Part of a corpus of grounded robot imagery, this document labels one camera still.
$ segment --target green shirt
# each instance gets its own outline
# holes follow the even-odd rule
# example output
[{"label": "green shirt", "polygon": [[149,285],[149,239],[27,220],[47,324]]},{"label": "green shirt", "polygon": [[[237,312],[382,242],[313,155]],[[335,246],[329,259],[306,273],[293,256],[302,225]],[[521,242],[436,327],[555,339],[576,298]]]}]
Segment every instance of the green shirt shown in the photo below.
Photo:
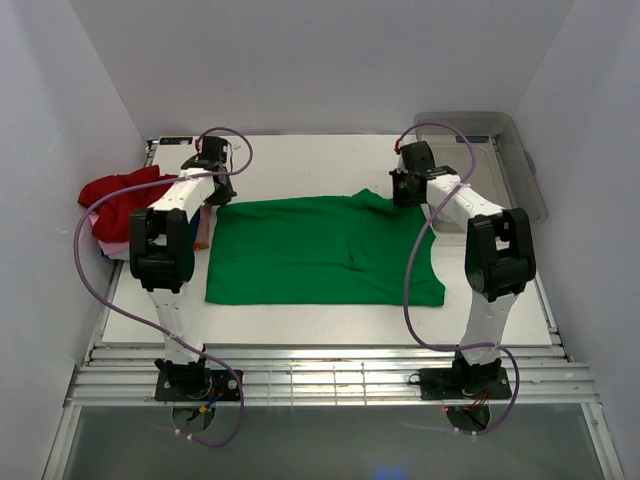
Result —
[{"label": "green shirt", "polygon": [[[236,203],[217,211],[206,301],[255,304],[402,304],[420,208],[396,209],[369,190]],[[411,280],[411,305],[440,306],[444,285],[425,235]]]}]

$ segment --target glass panel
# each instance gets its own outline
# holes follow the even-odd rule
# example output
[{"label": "glass panel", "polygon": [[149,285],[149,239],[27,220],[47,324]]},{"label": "glass panel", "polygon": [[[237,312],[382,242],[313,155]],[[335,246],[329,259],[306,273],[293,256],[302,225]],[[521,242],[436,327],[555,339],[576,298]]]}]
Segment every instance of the glass panel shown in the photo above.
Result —
[{"label": "glass panel", "polygon": [[[221,439],[236,414],[219,407],[205,435]],[[579,405],[519,405],[477,439],[403,422],[449,426],[435,406],[255,407],[231,445],[209,449],[149,426],[173,428],[170,407],[84,407],[64,478],[603,478]]]}]

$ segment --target red cloth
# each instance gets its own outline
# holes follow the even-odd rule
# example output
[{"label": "red cloth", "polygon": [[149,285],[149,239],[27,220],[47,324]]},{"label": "red cloth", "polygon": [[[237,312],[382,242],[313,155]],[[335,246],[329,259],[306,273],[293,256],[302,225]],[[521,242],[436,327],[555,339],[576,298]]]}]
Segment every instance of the red cloth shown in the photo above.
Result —
[{"label": "red cloth", "polygon": [[[125,187],[141,185],[174,178],[175,175],[160,176],[157,165],[144,167],[128,175],[109,175],[85,185],[78,197],[78,203],[89,208],[105,195]],[[93,226],[93,236],[103,242],[129,241],[129,214],[134,208],[148,207],[169,190],[171,185],[160,185],[127,192],[107,200],[96,209],[98,221]]]}]

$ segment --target white backdrop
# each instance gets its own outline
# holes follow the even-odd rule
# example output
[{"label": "white backdrop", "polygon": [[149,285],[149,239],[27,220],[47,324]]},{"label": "white backdrop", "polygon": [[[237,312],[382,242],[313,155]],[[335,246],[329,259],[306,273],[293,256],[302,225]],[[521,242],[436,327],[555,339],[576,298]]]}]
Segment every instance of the white backdrop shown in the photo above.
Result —
[{"label": "white backdrop", "polygon": [[591,365],[627,478],[640,478],[640,3],[580,0],[515,113],[549,219],[542,278],[570,354]]},{"label": "white backdrop", "polygon": [[[0,477],[39,479],[99,308],[73,267],[80,188],[144,143],[67,0],[0,1]],[[112,266],[87,232],[90,278]]]},{"label": "white backdrop", "polygon": [[146,138],[512,113],[572,0],[71,0]]}]

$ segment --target cable tie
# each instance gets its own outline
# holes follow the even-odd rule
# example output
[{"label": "cable tie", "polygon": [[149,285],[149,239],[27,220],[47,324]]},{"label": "cable tie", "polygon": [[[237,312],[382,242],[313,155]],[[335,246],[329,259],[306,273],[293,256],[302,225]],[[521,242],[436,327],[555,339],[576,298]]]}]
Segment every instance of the cable tie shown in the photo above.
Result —
[{"label": "cable tie", "polygon": [[462,183],[462,181],[455,182],[453,184],[453,188],[456,188],[458,185],[460,186],[460,188],[464,188],[464,187],[471,188],[471,184],[470,183]]}]

